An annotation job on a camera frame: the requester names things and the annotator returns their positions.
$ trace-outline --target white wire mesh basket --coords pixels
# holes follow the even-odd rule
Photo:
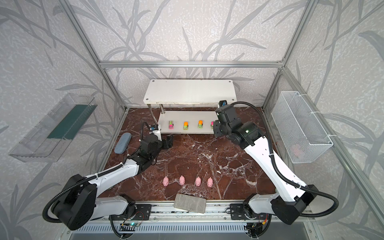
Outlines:
[[[297,91],[282,91],[272,118],[293,163],[315,161],[333,142]]]

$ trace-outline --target green mat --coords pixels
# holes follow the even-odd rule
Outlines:
[[[73,139],[97,105],[77,104],[55,127],[47,138]]]

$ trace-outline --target white shelf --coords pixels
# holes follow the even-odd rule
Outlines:
[[[145,104],[216,105],[221,100],[236,102],[232,80],[153,79],[144,96]]]
[[[203,128],[198,128],[199,120],[203,121]],[[159,125],[161,133],[213,134],[211,122],[217,120],[215,111],[166,111],[160,114]],[[169,121],[173,122],[173,129],[169,129]],[[184,122],[188,122],[188,130],[184,130]]]

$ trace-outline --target gray floor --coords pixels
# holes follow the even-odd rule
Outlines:
[[[73,234],[70,240],[118,240],[114,234]],[[138,233],[129,240],[249,240],[245,233]],[[259,239],[309,240],[304,224],[297,222],[286,225],[282,222],[272,222],[267,232]]]

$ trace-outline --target pink object in basket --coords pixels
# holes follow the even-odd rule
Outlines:
[[[208,187],[212,187],[214,185],[214,181],[212,180],[211,177],[208,178],[207,185],[208,185]]]
[[[196,178],[195,185],[198,187],[201,185],[201,178],[200,177]]]
[[[179,183],[180,185],[184,185],[185,184],[185,178],[183,175],[181,175],[180,179],[179,179]]]
[[[166,187],[166,186],[168,186],[168,184],[169,184],[169,179],[168,179],[168,177],[165,177],[163,179],[163,185]]]

